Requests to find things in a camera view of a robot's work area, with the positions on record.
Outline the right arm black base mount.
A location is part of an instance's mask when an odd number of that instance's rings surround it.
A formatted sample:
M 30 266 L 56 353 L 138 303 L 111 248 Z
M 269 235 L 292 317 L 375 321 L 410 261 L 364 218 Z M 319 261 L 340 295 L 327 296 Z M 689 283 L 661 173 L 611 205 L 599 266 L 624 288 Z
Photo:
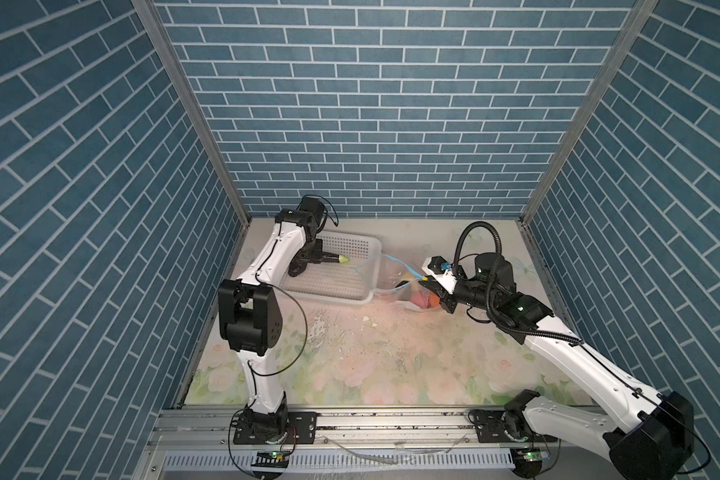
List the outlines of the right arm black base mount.
M 473 426 L 479 443 L 555 442 L 556 437 L 531 433 L 526 426 L 516 426 L 507 420 L 504 410 L 472 409 L 465 415 Z

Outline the dark toy eggplant green stem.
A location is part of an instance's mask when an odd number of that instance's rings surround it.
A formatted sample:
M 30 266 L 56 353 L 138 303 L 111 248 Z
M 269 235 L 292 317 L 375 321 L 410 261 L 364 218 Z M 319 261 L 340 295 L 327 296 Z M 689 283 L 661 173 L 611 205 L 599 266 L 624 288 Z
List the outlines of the dark toy eggplant green stem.
M 314 263 L 314 264 L 322 264 L 322 263 L 346 264 L 349 261 L 350 261 L 350 259 L 344 255 L 328 253 L 328 252 L 322 252 L 318 255 L 314 255 L 310 259 L 310 262 Z

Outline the pink toy fruit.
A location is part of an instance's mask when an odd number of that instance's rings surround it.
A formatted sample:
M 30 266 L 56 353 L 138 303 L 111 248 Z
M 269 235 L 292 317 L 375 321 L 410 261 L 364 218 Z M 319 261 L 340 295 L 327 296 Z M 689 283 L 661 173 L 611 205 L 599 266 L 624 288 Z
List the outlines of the pink toy fruit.
M 430 292 L 414 292 L 411 294 L 409 301 L 420 309 L 428 309 L 430 307 Z

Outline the white plastic perforated basket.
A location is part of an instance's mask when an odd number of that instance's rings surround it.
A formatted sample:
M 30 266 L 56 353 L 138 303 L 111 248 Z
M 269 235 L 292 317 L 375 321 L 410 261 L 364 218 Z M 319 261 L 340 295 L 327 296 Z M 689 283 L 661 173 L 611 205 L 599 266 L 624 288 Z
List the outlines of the white plastic perforated basket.
M 328 231 L 317 236 L 330 253 L 348 262 L 310 264 L 298 277 L 287 273 L 280 287 L 299 299 L 346 305 L 372 300 L 380 268 L 381 242 L 371 236 Z

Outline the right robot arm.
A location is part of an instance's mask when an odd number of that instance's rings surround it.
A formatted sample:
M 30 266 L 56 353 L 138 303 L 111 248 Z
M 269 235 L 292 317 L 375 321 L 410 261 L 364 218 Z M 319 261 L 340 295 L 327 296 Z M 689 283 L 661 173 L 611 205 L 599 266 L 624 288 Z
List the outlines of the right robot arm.
M 506 435 L 526 442 L 552 436 L 608 460 L 626 479 L 671 479 L 694 453 L 694 412 L 678 392 L 663 394 L 616 366 L 537 298 L 518 291 L 500 254 L 475 259 L 475 274 L 440 256 L 423 264 L 420 283 L 441 307 L 481 309 L 487 322 L 545 358 L 602 409 L 595 414 L 524 390 L 504 407 Z

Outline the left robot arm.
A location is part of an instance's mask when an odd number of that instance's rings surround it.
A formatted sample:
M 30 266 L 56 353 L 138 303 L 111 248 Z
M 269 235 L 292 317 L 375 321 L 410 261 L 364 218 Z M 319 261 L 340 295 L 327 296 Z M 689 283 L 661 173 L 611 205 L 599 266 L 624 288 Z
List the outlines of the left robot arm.
M 286 394 L 272 356 L 283 324 L 276 292 L 285 274 L 296 277 L 325 259 L 317 235 L 329 218 L 327 203 L 315 195 L 281 210 L 251 265 L 218 289 L 220 336 L 243 368 L 249 394 L 244 414 L 255 422 L 275 428 L 287 422 Z

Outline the aluminium front rail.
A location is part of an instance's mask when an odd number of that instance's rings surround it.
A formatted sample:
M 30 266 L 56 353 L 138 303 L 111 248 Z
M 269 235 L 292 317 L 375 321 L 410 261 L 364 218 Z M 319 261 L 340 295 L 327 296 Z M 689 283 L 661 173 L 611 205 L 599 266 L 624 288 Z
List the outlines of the aluminium front rail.
M 496 445 L 518 448 L 500 422 L 502 410 L 486 407 L 489 424 L 477 427 L 468 419 L 470 406 L 456 407 L 324 407 L 292 406 L 290 420 L 297 432 L 309 433 L 312 446 L 404 449 L 460 448 Z M 148 440 L 150 450 L 220 450 L 236 406 L 188 406 L 164 410 Z

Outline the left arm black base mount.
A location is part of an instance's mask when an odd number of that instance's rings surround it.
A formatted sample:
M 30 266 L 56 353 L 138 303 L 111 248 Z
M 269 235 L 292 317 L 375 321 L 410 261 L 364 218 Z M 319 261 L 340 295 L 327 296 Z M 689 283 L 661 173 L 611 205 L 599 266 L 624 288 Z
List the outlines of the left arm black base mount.
M 246 409 L 232 427 L 235 445 L 313 444 L 318 415 L 315 411 L 260 414 Z

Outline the orange toy tangerine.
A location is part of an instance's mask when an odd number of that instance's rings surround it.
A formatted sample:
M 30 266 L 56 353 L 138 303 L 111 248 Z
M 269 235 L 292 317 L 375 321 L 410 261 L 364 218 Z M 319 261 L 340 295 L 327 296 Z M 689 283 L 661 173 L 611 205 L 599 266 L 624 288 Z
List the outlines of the orange toy tangerine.
M 440 298 L 436 294 L 429 292 L 427 297 L 427 309 L 437 309 L 440 307 Z

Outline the clear zip bag blue zipper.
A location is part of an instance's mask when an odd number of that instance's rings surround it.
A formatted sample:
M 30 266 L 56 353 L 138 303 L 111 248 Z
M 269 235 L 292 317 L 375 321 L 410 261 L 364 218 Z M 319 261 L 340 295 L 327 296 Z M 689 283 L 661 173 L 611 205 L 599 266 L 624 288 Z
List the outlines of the clear zip bag blue zipper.
M 441 309 L 420 309 L 409 301 L 412 293 L 429 290 L 419 284 L 424 275 L 397 258 L 380 253 L 362 261 L 352 270 L 374 297 L 393 306 L 420 313 Z

